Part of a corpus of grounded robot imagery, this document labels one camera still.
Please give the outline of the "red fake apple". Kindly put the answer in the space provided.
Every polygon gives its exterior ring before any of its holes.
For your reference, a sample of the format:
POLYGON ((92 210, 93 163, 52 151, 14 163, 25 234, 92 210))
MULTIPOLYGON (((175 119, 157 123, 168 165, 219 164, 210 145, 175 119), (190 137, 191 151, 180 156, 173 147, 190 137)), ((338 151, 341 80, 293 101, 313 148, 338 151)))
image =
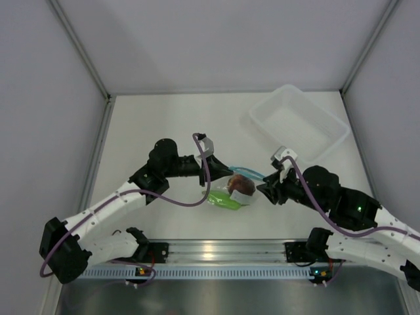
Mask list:
POLYGON ((227 190, 230 195, 237 191, 246 196, 252 196, 255 193, 254 182, 241 174, 235 174, 228 180, 227 190))

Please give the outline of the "clear zip top bag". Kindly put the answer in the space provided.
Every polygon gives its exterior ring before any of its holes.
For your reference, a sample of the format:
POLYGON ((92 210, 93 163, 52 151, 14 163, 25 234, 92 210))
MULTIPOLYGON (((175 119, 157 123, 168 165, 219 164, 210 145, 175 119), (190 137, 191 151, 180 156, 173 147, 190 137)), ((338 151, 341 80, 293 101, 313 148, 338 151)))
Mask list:
POLYGON ((207 203, 229 210, 239 210, 256 202, 259 197, 258 184, 264 175, 246 167, 230 167, 233 173, 217 180, 207 196, 207 203))

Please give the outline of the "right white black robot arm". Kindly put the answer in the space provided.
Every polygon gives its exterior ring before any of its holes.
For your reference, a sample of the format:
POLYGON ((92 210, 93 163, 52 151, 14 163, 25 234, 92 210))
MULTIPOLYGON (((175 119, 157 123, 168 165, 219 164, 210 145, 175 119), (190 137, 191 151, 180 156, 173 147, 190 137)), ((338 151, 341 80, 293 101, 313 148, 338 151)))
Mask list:
POLYGON ((272 204, 292 200, 317 211, 329 228, 313 228, 307 255, 364 264, 400 278, 419 290, 419 232, 394 217, 376 199, 340 185, 339 177, 320 166, 304 172, 276 172, 257 186, 272 204))

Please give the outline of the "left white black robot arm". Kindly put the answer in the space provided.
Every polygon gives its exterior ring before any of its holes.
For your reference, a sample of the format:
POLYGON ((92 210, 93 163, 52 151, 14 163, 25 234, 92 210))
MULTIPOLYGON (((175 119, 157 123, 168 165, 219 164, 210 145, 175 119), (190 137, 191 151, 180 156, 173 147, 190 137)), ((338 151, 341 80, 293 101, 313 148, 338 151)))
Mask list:
POLYGON ((154 200, 196 207, 206 202, 211 183, 232 175, 232 170, 214 155, 213 141, 205 134, 193 134, 198 154, 180 156, 174 140, 157 141, 144 166, 108 197, 82 212, 60 220, 49 220, 44 227, 39 254, 43 262, 42 278, 56 276, 62 284, 76 280, 86 269, 111 261, 129 264, 146 261, 150 241, 144 232, 128 227, 119 232, 110 228, 118 220, 150 205, 154 200), (169 179, 198 177, 203 197, 194 203, 170 199, 164 195, 169 179))

